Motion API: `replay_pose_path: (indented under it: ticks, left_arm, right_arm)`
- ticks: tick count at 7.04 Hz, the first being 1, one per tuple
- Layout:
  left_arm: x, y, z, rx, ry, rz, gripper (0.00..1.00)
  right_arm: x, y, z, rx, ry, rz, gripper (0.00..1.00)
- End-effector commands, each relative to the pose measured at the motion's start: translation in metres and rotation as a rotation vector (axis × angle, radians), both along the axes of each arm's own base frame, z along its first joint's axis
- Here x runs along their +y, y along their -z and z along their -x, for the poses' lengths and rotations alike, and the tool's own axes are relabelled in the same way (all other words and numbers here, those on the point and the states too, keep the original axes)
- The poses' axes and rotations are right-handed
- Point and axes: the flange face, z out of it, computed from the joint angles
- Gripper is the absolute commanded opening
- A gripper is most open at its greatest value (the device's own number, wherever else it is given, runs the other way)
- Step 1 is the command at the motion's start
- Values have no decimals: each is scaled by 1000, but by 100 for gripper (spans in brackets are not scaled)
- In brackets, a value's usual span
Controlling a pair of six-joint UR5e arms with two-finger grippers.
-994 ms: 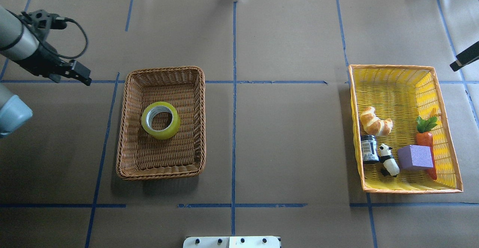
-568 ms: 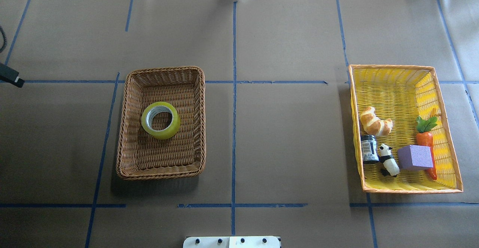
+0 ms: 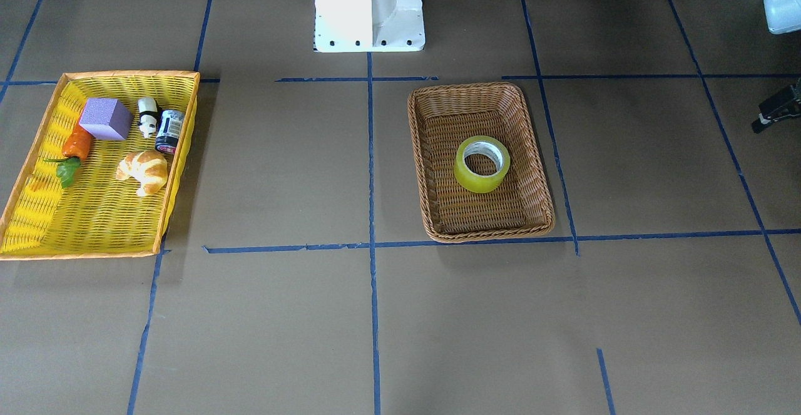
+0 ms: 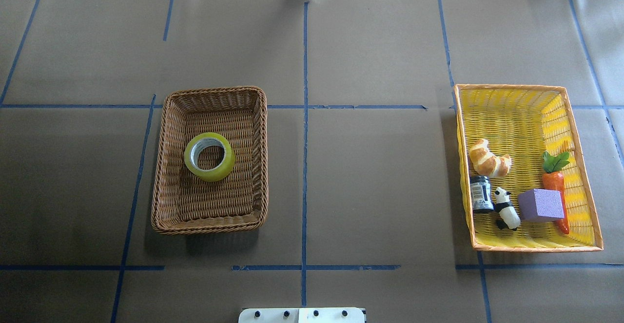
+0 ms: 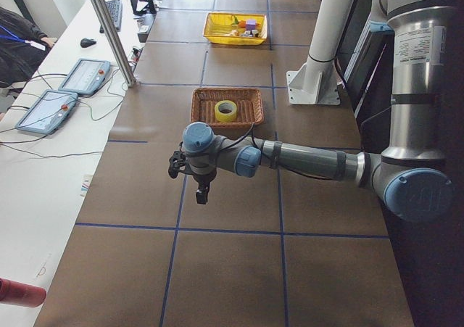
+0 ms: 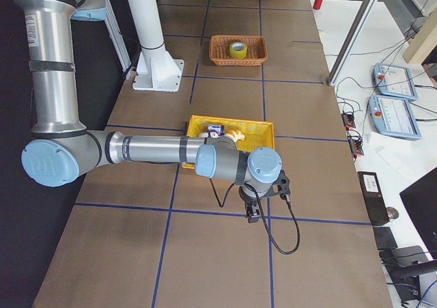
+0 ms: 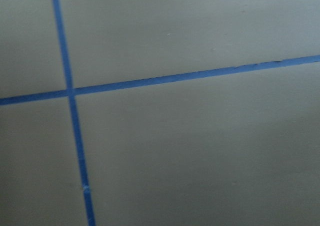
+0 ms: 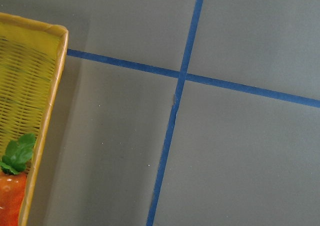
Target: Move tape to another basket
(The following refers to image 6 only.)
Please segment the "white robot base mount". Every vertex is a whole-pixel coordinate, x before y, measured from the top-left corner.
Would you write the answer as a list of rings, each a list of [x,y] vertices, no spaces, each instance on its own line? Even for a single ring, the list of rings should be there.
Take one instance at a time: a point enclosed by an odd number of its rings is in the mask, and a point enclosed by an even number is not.
[[[128,4],[141,47],[133,88],[177,92],[184,61],[173,59],[165,47],[156,0],[128,0]]]

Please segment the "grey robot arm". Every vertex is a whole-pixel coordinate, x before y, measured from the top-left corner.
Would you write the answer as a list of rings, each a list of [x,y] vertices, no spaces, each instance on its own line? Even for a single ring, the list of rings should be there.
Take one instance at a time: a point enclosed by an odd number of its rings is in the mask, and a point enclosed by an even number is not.
[[[229,131],[215,137],[165,137],[103,130],[115,95],[103,91],[77,95],[71,23],[104,20],[107,0],[14,2],[25,17],[33,80],[31,116],[36,120],[21,163],[34,181],[63,186],[93,169],[123,162],[191,164],[199,176],[229,180],[238,189],[251,223],[266,218],[263,198],[289,198],[279,154],[268,147],[239,150],[238,136]]]

